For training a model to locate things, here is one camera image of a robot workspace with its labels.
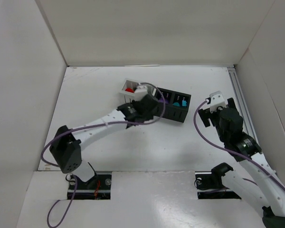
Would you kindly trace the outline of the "purple oval lego piece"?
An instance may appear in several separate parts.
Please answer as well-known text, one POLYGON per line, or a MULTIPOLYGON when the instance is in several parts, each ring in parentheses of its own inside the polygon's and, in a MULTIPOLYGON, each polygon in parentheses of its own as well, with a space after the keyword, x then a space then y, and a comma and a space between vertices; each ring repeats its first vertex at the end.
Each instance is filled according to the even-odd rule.
POLYGON ((159 99, 159 102, 168 104, 168 103, 169 103, 169 100, 166 99, 166 98, 164 98, 164 99, 160 98, 160 99, 159 99))

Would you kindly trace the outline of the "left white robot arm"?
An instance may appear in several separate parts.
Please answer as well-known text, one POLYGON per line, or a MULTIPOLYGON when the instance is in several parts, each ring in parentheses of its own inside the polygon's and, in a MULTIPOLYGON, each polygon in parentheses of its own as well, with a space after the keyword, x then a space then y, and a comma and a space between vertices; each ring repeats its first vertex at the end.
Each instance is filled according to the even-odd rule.
POLYGON ((159 104, 157 98, 147 94, 140 101, 120 105, 88 125, 76 129, 61 126, 50 144, 49 151, 62 173, 72 174, 90 188, 97 174, 88 162, 83 161, 83 150, 112 133, 151 121, 159 104))

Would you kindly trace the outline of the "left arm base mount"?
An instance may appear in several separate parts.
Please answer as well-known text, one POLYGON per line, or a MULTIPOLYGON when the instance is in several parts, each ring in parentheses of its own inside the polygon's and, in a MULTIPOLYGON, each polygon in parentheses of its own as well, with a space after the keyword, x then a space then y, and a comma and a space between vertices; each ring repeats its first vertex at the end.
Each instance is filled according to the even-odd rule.
POLYGON ((77 178, 74 200, 110 200, 112 172, 98 172, 87 183, 77 178))

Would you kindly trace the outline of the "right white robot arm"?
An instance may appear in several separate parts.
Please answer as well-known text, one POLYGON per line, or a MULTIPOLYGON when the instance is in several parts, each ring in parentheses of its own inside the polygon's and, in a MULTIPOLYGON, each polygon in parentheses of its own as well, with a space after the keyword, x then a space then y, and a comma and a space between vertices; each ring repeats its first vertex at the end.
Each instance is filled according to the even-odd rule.
POLYGON ((256 140, 243 131, 243 118, 236 109, 233 98, 225 100, 221 92, 212 93, 194 113, 193 122, 199 116, 205 127, 213 125, 221 148, 252 177, 251 184, 242 178, 234 168, 223 162, 210 172, 196 174, 197 189, 229 189, 248 203, 261 217, 267 228, 285 228, 285 186, 270 167, 256 140))

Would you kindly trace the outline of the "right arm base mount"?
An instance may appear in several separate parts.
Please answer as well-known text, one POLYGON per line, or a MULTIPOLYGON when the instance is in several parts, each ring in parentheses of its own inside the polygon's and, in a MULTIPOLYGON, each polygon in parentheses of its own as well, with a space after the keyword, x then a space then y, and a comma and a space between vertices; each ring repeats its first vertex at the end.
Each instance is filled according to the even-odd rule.
POLYGON ((226 176, 228 171, 233 168, 221 163, 211 171, 196 171, 194 186, 197 189, 197 197, 200 200, 224 200, 224 199, 241 199, 235 192, 222 184, 222 177, 226 176))

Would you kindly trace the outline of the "red oval lego piece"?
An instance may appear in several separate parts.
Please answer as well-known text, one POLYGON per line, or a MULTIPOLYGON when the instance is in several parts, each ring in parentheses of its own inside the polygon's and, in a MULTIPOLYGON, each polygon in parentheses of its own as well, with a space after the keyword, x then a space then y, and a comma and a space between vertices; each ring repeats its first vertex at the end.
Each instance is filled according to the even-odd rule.
POLYGON ((129 93, 134 93, 134 90, 132 88, 126 88, 125 91, 129 93))

